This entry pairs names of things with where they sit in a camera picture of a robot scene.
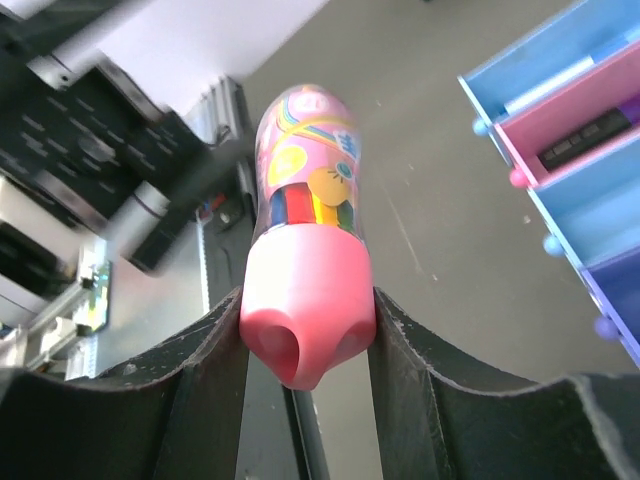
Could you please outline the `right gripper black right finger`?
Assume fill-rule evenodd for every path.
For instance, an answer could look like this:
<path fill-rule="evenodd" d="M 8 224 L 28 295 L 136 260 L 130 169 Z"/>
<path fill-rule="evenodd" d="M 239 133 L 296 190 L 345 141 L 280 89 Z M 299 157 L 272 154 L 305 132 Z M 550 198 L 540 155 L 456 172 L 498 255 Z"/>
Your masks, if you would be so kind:
<path fill-rule="evenodd" d="M 635 479 L 639 378 L 537 383 L 486 364 L 375 294 L 368 351 L 387 479 Z"/>

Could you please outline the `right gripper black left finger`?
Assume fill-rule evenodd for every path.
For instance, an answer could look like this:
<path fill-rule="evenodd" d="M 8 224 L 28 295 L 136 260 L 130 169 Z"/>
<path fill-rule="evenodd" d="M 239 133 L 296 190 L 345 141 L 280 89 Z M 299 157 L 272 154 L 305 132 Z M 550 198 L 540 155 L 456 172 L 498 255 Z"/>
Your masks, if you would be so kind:
<path fill-rule="evenodd" d="M 248 352 L 232 291 L 208 314 L 98 377 L 1 372 L 5 479 L 231 479 Z"/>

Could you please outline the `colourful tube pink cap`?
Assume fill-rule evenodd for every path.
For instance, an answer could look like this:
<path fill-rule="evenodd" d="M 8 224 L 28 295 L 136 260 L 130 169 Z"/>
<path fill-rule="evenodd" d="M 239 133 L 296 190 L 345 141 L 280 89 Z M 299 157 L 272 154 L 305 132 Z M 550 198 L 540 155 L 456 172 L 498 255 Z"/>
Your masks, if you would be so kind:
<path fill-rule="evenodd" d="M 314 389 L 376 334 L 358 214 L 361 153 L 351 112 L 317 85 L 285 90 L 259 124 L 258 213 L 239 327 L 292 390 Z"/>

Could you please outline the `purple drawer box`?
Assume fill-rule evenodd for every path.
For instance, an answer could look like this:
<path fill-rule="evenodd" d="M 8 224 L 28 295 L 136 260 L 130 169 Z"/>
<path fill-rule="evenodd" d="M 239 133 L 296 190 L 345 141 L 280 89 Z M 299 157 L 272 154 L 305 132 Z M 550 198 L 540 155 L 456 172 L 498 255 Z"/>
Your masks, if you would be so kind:
<path fill-rule="evenodd" d="M 584 284 L 600 315 L 594 321 L 603 339 L 619 341 L 639 366 L 639 248 L 582 270 Z"/>

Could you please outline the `light blue drawer box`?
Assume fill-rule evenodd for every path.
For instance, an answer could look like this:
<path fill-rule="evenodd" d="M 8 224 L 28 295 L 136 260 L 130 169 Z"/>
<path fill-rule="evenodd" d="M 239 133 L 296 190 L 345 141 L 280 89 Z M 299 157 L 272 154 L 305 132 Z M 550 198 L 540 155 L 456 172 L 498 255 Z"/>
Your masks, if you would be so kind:
<path fill-rule="evenodd" d="M 529 196 L 548 234 L 546 253 L 592 267 L 639 244 L 639 131 L 574 163 Z"/>
<path fill-rule="evenodd" d="M 509 116 L 506 103 L 636 27 L 637 1 L 577 1 L 459 76 L 476 112 L 474 133 L 488 135 L 493 124 Z"/>

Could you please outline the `pink drawer box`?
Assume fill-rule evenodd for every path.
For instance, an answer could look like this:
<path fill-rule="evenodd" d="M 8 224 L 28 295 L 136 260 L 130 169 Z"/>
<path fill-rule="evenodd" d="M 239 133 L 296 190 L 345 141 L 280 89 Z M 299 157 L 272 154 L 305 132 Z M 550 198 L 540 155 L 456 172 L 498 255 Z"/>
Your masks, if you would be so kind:
<path fill-rule="evenodd" d="M 535 187 L 555 179 L 538 154 L 638 93 L 639 42 L 634 41 L 498 124 L 497 136 L 514 164 L 512 183 Z"/>

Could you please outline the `black marker purple cap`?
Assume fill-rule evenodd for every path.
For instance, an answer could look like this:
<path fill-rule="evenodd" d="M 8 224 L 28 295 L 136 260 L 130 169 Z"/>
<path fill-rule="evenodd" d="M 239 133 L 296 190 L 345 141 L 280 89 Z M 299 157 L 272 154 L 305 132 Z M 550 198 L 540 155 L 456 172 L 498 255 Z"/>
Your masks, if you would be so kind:
<path fill-rule="evenodd" d="M 639 95 L 583 124 L 542 150 L 537 158 L 547 172 L 553 172 L 623 134 L 639 123 Z"/>

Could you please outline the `white marker blue cap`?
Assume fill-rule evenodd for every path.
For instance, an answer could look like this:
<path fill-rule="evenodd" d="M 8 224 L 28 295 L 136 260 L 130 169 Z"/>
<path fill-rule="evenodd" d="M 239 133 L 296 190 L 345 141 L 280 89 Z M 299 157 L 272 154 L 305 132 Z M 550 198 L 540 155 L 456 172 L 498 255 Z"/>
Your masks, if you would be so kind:
<path fill-rule="evenodd" d="M 583 57 L 582 59 L 570 64 L 563 70 L 550 76 L 543 82 L 532 87 L 519 97 L 506 103 L 504 108 L 509 115 L 513 115 L 525 107 L 537 102 L 544 96 L 553 92 L 557 88 L 569 83 L 571 80 L 577 78 L 579 75 L 584 74 L 589 69 L 594 67 L 597 63 L 606 60 L 608 57 L 618 53 L 624 49 L 627 45 L 634 43 L 639 39 L 639 28 L 636 27 L 625 32 L 623 35 L 615 38 L 614 40 L 607 42 L 603 46 L 596 48 L 592 53 Z"/>

